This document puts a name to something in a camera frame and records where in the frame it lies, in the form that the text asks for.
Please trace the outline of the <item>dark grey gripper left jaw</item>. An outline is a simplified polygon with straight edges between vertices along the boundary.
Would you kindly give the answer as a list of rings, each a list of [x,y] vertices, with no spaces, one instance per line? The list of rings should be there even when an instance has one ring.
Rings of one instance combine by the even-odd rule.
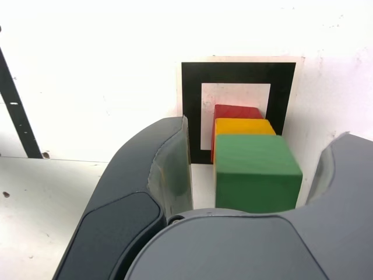
[[[193,208],[188,120],[161,119],[114,155],[98,181],[55,279],[123,279],[141,249]]]

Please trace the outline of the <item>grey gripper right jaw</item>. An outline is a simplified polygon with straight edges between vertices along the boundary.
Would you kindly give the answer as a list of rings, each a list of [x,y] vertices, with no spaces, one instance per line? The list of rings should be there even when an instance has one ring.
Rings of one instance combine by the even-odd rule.
[[[304,206],[271,215],[198,211],[158,233],[126,279],[371,279],[372,142],[322,152]]]

